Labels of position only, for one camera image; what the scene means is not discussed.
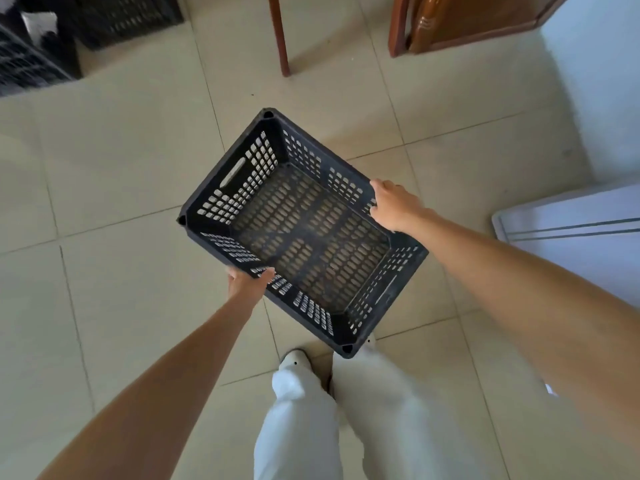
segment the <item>tiled floor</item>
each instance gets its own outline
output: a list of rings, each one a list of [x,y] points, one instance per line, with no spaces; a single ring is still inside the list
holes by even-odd
[[[33,478],[223,302],[222,266],[174,219],[262,107],[483,232],[498,209],[590,181],[538,33],[391,59],[390,0],[281,1],[290,79],[267,0],[185,0],[190,22],[84,52],[84,80],[0,100],[0,477]],[[433,257],[376,335],[447,398],[492,478],[637,476]],[[271,371],[295,346],[330,367],[324,344],[261,303],[175,478],[251,477]],[[347,425],[340,449],[345,478],[363,478]]]

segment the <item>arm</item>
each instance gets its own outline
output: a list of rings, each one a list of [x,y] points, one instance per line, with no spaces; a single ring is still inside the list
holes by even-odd
[[[39,480],[169,479],[273,268],[229,269],[229,298],[84,427]]]
[[[371,216],[420,241],[477,298],[545,380],[640,448],[640,313],[596,285],[371,182]]]

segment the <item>person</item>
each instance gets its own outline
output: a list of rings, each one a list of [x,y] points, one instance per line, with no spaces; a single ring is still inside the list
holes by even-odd
[[[372,180],[371,216],[420,241],[509,334],[545,381],[640,449],[640,316],[580,277],[466,229],[389,181]],[[41,480],[169,479],[253,307],[274,277],[229,270],[227,302],[100,411]],[[337,403],[363,441],[370,480],[471,477],[474,462],[447,448],[422,391],[376,351],[334,355],[333,395],[301,351],[273,376],[276,402],[254,453],[256,479],[339,479]]]

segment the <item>pant leg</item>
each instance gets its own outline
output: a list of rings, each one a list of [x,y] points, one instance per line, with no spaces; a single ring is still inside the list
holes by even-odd
[[[255,480],[342,480],[337,405],[302,365],[277,371],[253,452]]]
[[[375,348],[333,355],[333,395],[364,444],[369,480],[484,478],[436,394]]]

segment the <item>black plastic crate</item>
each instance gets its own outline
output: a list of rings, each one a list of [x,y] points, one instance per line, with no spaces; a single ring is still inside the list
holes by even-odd
[[[369,215],[369,179],[275,109],[263,109],[180,209],[192,240],[275,279],[266,295],[352,357],[428,251]]]
[[[43,0],[93,50],[183,23],[177,0]]]
[[[71,35],[58,27],[36,47],[17,8],[0,15],[0,96],[82,77]]]

